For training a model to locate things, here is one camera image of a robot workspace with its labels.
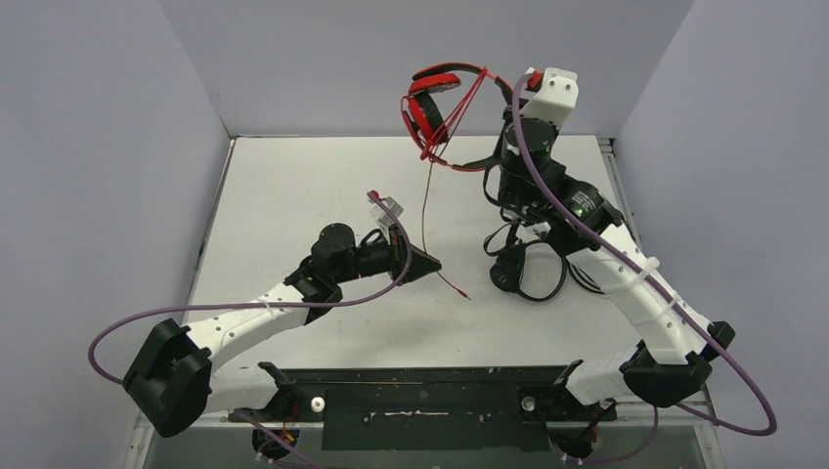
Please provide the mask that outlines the large black blue headphones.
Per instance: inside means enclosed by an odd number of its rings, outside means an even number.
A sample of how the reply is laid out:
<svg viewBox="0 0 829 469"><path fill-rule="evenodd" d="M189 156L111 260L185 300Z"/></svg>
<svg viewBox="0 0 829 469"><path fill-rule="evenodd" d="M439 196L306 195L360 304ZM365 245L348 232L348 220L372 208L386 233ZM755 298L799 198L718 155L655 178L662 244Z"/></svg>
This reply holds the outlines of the large black blue headphones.
<svg viewBox="0 0 829 469"><path fill-rule="evenodd" d="M567 270L573 281L576 282L583 290L597 295L605 294L605 292L598 286L592 277L587 275L583 270L579 269L572 263L568 263Z"/></svg>

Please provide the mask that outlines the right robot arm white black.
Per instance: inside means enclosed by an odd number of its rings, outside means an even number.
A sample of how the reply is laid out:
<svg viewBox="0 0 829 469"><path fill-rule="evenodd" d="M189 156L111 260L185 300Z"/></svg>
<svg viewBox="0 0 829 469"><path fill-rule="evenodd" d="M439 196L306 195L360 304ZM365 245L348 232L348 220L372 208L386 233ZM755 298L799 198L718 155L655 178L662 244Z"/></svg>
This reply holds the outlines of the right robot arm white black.
<svg viewBox="0 0 829 469"><path fill-rule="evenodd" d="M636 396L666 408L696 394L719 354L695 329L712 333L726 348L735 337L733 328L692 310L681 318L675 310L678 295L664 297L649 283L661 279L658 262L638 249L621 212L597 187L567 175L566 166L552 158L556 129L537 118L524 118L521 126L546 190L567 212L561 214L533 180L512 123L504 126L497 145L496 205L589 277L640 336L634 348L610 358L571 363L556 381L555 409L576 418L604 400Z"/></svg>

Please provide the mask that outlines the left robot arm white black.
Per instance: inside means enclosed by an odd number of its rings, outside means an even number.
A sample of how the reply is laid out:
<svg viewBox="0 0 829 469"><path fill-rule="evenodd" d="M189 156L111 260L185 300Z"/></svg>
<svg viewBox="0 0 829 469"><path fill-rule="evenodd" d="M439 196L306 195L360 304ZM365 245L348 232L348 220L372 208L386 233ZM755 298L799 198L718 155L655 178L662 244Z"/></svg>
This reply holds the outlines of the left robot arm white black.
<svg viewBox="0 0 829 469"><path fill-rule="evenodd" d="M186 324L158 323L122 386L164 438L220 410L251 408L281 419L291 410L292 394L278 369L261 362L228 371L227 362L324 316L341 302L345 282L388 274L405 284L441 268L437 258L406 242L396 226L382 230L377 240L359 242L349 226L328 225L294 272L242 308Z"/></svg>

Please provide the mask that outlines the small black headphones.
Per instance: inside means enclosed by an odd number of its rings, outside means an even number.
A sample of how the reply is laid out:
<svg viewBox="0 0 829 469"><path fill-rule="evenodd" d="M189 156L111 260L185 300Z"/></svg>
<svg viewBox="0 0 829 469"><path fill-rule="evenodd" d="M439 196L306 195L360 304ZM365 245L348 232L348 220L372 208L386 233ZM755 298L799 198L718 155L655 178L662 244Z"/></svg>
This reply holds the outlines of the small black headphones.
<svg viewBox="0 0 829 469"><path fill-rule="evenodd" d="M520 298L533 303L547 302L556 297L562 290L568 276L570 264L565 257L559 258L559 279L547 295L542 297L532 296L521 288L527 250L531 246L540 244L546 245L546 242L538 239L529 242L516 242L500 249L495 254L495 263L489 271L492 284L503 292L514 293Z"/></svg>

